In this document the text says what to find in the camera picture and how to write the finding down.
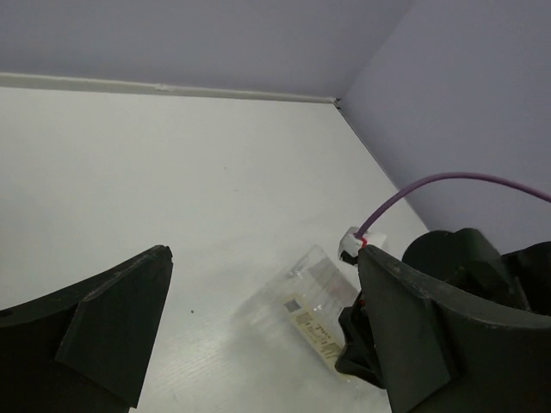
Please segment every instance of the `label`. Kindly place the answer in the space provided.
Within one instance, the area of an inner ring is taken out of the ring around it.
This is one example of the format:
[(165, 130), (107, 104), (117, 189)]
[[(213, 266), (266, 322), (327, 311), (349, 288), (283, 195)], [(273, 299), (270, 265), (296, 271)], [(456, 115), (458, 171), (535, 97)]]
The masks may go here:
[(321, 319), (299, 295), (290, 295), (283, 301), (289, 321), (310, 343), (310, 346), (321, 357), (324, 363), (335, 373), (335, 363), (343, 351), (343, 345), (327, 329)]

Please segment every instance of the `clear plastic bag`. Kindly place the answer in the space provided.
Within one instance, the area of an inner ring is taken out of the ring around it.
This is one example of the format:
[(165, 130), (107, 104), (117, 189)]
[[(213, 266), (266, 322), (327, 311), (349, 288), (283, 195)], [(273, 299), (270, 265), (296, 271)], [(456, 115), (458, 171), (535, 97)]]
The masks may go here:
[[(338, 316), (357, 294), (327, 254), (313, 247), (251, 297), (235, 317), (248, 348), (245, 362), (263, 372), (259, 379), (277, 383), (281, 398), (285, 391), (300, 390), (308, 411), (338, 405), (339, 411), (390, 412), (384, 391), (334, 369), (344, 345)], [(296, 411), (284, 399), (279, 403)]]

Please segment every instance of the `white trim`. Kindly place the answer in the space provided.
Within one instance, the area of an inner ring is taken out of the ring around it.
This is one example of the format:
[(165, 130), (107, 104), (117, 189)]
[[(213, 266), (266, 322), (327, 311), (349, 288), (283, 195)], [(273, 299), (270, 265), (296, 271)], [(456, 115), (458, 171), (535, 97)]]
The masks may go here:
[(116, 80), (86, 79), (81, 77), (56, 77), (22, 75), (0, 72), (0, 87), (25, 89), (57, 89), (89, 92), (128, 93), (140, 95), (224, 97), (259, 101), (334, 103), (333, 97), (292, 95), (285, 93), (255, 92), (209, 88), (189, 88), (161, 83), (120, 82)]

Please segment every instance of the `purple wall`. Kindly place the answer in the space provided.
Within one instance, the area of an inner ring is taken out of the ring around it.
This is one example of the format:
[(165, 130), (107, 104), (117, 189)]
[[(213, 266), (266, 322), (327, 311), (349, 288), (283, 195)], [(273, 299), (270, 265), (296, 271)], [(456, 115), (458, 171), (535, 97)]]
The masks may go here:
[[(344, 114), (398, 186), (470, 170), (551, 192), (550, 22), (549, 0), (417, 0)], [(430, 228), (478, 227), (502, 250), (551, 239), (551, 205), (508, 189), (437, 183), (410, 201)]]
[(0, 71), (341, 96), (412, 0), (0, 3)]

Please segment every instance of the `white floor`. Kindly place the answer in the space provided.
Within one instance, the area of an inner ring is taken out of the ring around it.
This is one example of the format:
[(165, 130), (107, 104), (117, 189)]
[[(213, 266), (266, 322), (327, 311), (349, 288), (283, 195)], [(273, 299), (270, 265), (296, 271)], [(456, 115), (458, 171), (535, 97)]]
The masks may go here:
[[(332, 105), (0, 88), (0, 129), (0, 309), (167, 244), (139, 412), (342, 411), (315, 360), (235, 328), (267, 280), (314, 244), (336, 259), (395, 191)], [(426, 231), (404, 202), (375, 229), (396, 256)], [(353, 408), (388, 410), (377, 392)]]

